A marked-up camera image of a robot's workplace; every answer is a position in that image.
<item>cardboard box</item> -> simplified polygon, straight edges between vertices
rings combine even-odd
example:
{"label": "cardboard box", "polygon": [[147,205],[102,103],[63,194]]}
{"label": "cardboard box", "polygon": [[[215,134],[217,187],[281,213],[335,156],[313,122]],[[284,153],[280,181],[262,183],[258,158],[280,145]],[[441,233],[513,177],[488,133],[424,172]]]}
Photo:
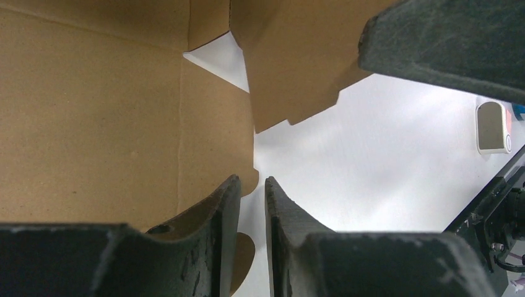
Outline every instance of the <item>cardboard box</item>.
{"label": "cardboard box", "polygon": [[[336,103],[393,0],[0,0],[0,220],[147,230],[236,173],[253,132]],[[232,31],[251,97],[183,59]]]}

